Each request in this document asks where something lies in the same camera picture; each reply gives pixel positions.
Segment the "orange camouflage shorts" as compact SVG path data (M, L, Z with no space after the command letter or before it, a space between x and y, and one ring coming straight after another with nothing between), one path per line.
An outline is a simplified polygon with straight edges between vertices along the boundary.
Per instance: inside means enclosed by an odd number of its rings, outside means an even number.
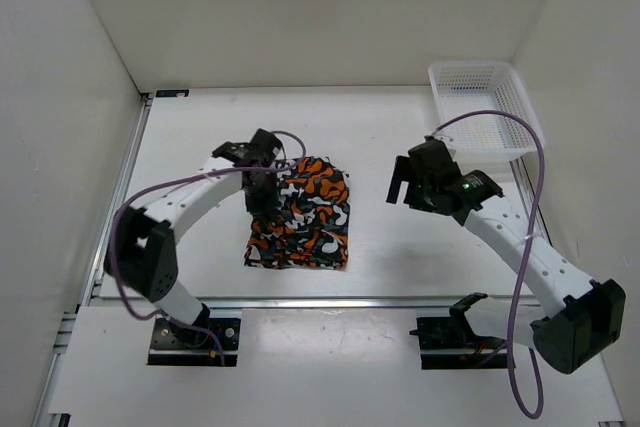
M327 157L308 156L294 171L277 174L279 209L287 233L262 235L253 218L244 265L265 269L342 270L349 257L348 174Z

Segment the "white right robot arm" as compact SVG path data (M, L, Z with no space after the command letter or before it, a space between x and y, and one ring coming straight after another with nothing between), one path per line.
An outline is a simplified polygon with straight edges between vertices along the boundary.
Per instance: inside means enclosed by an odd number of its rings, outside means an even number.
M484 293L469 294L449 309L449 334L470 347L482 337L513 339L534 349L556 371L571 374L616 342L626 294L614 280L600 283L527 232L502 188L486 173L460 171L446 144L433 137L399 156L389 203L453 218L487 246L534 294L537 308L520 307L508 326L510 305Z

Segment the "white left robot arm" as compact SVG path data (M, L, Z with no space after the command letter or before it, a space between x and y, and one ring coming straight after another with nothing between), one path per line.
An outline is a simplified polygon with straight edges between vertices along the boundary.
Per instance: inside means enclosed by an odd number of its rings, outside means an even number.
M146 187L114 215L105 272L114 279L128 314L138 321L157 316L188 347L217 340L209 328L210 309L179 280L177 246L190 228L238 193L258 212L275 210L275 181L295 164L274 150L246 155L218 153L194 174Z

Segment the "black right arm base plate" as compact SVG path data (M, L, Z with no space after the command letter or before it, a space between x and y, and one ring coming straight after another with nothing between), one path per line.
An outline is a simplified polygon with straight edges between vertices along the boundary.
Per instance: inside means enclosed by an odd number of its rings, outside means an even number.
M481 300L484 293L472 293L453 304L446 316L416 318L409 332L418 339L422 370L506 369L505 340L480 336L473 331L465 314Z

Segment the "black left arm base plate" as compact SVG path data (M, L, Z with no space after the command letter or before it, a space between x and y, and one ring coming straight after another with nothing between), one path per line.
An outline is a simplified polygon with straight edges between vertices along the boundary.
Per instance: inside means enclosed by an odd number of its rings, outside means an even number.
M222 348L205 333L183 329L156 318L149 342L150 366L235 367L240 340L240 318L210 318L208 329Z

